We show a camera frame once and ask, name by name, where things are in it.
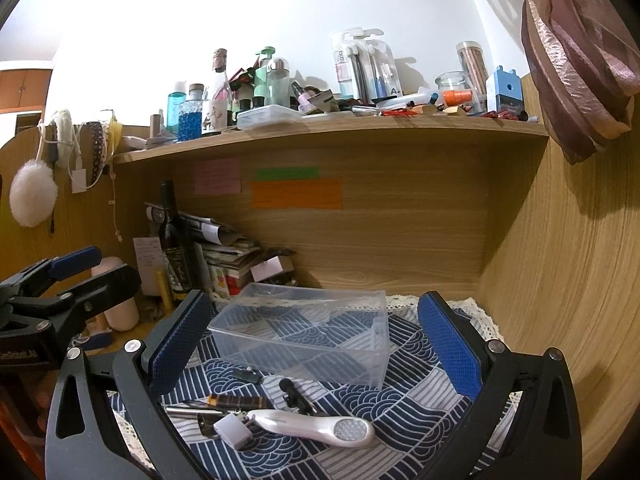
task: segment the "white handheld device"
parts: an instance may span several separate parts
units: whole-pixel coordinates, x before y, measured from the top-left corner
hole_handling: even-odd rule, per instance
[[[309,416],[282,410],[251,410],[246,416],[271,433],[310,438],[329,446],[367,447],[375,436],[373,425],[356,416]]]

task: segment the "white fluffy ball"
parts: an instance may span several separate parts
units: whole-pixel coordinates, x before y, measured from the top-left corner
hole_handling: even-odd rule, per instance
[[[57,198],[51,168],[41,160],[29,160],[14,176],[9,206],[18,224],[36,227],[49,218]]]

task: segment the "mint green bottle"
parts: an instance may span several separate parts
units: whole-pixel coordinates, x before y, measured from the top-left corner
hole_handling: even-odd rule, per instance
[[[260,58],[258,68],[255,69],[254,108],[264,106],[267,96],[269,95],[269,87],[267,86],[267,65],[275,53],[276,49],[272,46],[266,46],[260,52],[256,52],[256,54],[262,56],[262,58]]]

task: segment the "wine bottle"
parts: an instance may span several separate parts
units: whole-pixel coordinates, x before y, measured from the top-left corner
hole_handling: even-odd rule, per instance
[[[199,288],[198,266],[193,252],[189,228],[178,214],[174,181],[160,184],[164,221],[160,227],[160,245],[174,300],[181,301],[193,288]]]

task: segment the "blue rubber pad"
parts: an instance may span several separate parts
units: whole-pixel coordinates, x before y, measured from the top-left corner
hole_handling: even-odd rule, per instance
[[[154,327],[142,354],[142,367],[148,374],[152,396],[159,397],[175,388],[212,316],[211,300],[206,294],[192,290],[170,318]]]
[[[57,282],[62,282],[83,270],[95,267],[101,260],[102,253],[100,249],[95,246],[85,247],[75,253],[60,256],[53,260],[49,267],[49,277]]]
[[[457,393],[476,400],[482,389],[480,361],[443,312],[449,307],[442,298],[440,301],[431,292],[423,294],[418,301],[418,320]]]

